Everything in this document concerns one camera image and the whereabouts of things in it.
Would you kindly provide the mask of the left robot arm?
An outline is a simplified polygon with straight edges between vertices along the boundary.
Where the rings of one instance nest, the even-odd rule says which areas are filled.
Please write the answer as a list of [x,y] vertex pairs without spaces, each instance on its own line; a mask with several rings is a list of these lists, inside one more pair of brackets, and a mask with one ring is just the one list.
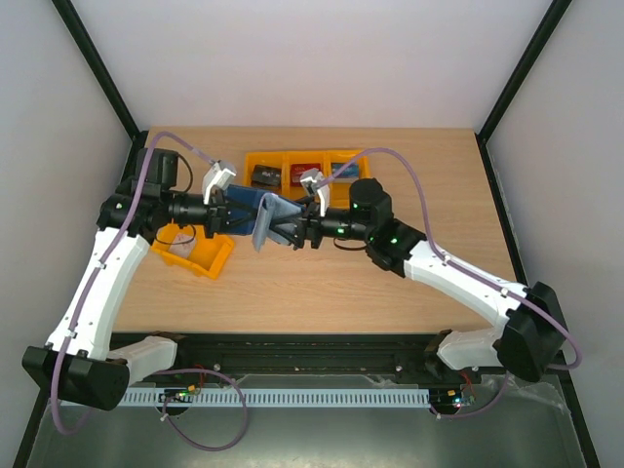
[[172,150],[139,151],[135,172],[100,208],[90,261],[67,311],[43,346],[24,352],[23,368],[52,402],[112,410],[130,385],[175,363],[171,334],[118,350],[110,340],[129,284],[161,228],[174,222],[213,235],[225,227],[224,195],[235,167],[216,161],[201,193],[176,192],[178,158]]

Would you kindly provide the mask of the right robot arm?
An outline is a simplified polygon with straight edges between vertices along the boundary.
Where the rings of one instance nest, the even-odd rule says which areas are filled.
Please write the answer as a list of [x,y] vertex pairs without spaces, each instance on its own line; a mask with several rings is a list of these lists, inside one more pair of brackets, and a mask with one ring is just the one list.
[[555,292],[505,281],[443,251],[427,235],[395,218],[392,200],[374,178],[355,181],[346,210],[311,202],[299,205],[280,196],[261,197],[253,243],[268,239],[296,249],[316,249],[325,238],[361,241],[380,269],[427,285],[484,318],[478,331],[439,332],[428,345],[427,374],[444,382],[467,368],[498,367],[537,382],[564,344]]

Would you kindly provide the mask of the blue leather card holder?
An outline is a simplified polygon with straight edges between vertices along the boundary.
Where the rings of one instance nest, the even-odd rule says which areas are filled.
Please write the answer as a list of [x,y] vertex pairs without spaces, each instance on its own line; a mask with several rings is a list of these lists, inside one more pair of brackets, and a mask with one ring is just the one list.
[[256,192],[258,194],[258,207],[253,234],[235,235],[251,236],[253,247],[257,252],[259,252],[266,241],[269,240],[267,233],[272,221],[295,221],[295,219],[287,218],[290,200],[273,192],[239,185],[230,185],[225,192]]

